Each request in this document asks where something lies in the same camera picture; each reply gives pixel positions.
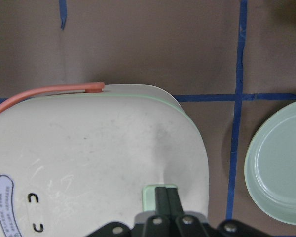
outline red handle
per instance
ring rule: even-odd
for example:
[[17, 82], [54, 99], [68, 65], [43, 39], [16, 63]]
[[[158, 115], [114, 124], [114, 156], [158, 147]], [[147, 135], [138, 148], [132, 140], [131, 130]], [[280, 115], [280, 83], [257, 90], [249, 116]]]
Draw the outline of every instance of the red handle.
[[11, 98], [3, 101], [0, 104], [0, 113], [10, 108], [11, 106], [25, 100], [34, 95], [48, 93], [48, 92], [59, 92], [59, 91], [71, 91], [71, 90], [84, 90], [86, 93], [97, 93], [102, 92], [104, 88], [103, 82], [85, 83], [85, 84], [71, 84], [71, 85], [52, 85], [32, 90], [24, 91], [20, 94], [14, 95]]

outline light green plate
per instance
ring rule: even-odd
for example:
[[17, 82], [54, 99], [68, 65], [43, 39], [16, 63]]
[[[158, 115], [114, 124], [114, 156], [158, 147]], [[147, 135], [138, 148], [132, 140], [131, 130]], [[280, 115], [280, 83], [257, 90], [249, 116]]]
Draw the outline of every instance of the light green plate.
[[261, 210], [296, 225], [296, 102], [275, 113], [255, 134], [245, 180]]

